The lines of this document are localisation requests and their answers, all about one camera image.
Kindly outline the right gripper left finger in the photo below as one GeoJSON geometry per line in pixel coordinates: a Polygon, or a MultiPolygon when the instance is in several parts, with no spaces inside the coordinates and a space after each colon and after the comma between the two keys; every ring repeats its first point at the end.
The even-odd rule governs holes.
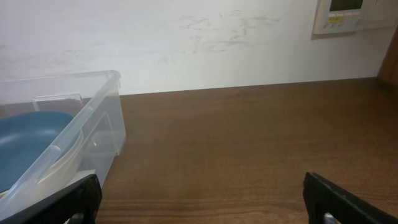
{"type": "Polygon", "coordinates": [[[97,175],[90,174],[1,221],[2,224],[95,223],[102,199],[97,175]]]}

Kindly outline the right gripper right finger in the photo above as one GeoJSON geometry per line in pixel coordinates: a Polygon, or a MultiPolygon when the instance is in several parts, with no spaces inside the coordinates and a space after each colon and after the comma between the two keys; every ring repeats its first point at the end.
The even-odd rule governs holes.
{"type": "Polygon", "coordinates": [[[305,174],[303,199],[309,224],[336,222],[397,224],[396,217],[313,172],[305,174]]]}

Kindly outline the cream large bowl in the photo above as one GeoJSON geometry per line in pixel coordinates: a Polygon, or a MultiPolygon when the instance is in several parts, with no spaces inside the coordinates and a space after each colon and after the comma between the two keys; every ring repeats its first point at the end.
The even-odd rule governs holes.
{"type": "MultiPolygon", "coordinates": [[[[39,201],[64,187],[75,175],[78,164],[81,162],[81,148],[83,132],[75,136],[75,142],[70,143],[49,170],[34,185],[29,193],[31,201],[39,201]]],[[[42,151],[35,149],[1,149],[1,196],[5,196],[19,177],[35,162],[42,151]]]]}

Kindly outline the blue large bowl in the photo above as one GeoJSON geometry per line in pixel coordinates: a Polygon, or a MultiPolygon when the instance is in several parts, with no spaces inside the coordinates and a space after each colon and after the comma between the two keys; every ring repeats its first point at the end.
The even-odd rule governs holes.
{"type": "Polygon", "coordinates": [[[73,120],[61,111],[1,119],[1,192],[8,191],[73,120]]]}

